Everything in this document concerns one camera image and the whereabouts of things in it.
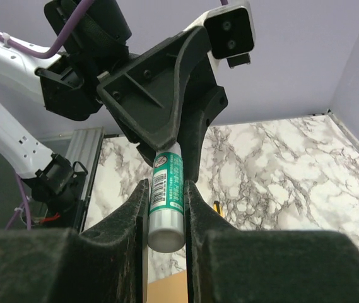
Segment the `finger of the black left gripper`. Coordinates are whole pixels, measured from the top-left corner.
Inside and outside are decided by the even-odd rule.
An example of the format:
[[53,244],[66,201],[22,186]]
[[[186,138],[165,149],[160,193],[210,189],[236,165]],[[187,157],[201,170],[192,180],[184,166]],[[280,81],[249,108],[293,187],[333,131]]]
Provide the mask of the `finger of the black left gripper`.
[[217,84],[210,61],[202,60],[193,69],[185,89],[177,138],[182,151],[185,180],[197,182],[199,179],[207,128],[227,105],[225,89]]
[[207,29],[194,27],[164,40],[97,86],[104,105],[133,141],[158,151],[177,139],[182,106],[213,87]]

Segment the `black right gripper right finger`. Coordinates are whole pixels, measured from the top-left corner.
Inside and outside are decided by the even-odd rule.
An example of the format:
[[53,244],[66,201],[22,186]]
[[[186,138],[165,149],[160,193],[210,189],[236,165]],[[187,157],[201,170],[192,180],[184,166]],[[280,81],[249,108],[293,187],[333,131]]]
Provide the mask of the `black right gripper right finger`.
[[241,231],[184,185],[189,302],[359,302],[359,250],[326,230]]

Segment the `green white glue stick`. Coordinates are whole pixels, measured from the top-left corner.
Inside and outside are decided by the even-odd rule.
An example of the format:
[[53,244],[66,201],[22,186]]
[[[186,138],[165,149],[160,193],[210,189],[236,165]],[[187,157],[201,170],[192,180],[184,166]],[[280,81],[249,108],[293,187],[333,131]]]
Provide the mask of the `green white glue stick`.
[[178,143],[159,151],[153,162],[148,246],[159,253],[174,253],[185,245],[184,164]]

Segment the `brown paper envelope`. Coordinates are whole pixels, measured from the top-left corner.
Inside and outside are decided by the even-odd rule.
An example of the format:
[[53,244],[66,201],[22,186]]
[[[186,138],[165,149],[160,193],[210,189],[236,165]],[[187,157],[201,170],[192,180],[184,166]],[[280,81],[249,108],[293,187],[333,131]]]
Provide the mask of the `brown paper envelope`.
[[188,303],[186,271],[148,284],[147,303],[158,302]]

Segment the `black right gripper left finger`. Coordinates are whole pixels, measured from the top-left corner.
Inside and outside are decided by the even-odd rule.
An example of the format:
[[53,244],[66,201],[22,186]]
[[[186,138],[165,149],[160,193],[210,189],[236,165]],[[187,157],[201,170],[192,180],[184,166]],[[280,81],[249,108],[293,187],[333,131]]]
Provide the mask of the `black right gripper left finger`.
[[145,302],[149,183],[92,228],[0,230],[0,302]]

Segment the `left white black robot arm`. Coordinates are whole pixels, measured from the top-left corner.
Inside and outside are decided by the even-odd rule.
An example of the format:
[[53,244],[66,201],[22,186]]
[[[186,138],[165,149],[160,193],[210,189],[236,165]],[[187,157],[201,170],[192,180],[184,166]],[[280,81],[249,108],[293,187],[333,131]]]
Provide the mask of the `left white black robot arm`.
[[135,56],[131,31],[115,1],[50,1],[44,14],[57,38],[50,47],[0,31],[0,84],[30,106],[14,116],[0,103],[0,152],[39,200],[56,212],[70,210],[71,164],[42,146],[20,119],[41,122],[36,110],[85,121],[105,107],[150,162],[178,143],[184,178],[197,181],[205,134],[202,114],[214,98],[218,114],[227,104],[213,61],[233,29],[234,7],[201,15],[177,35]]

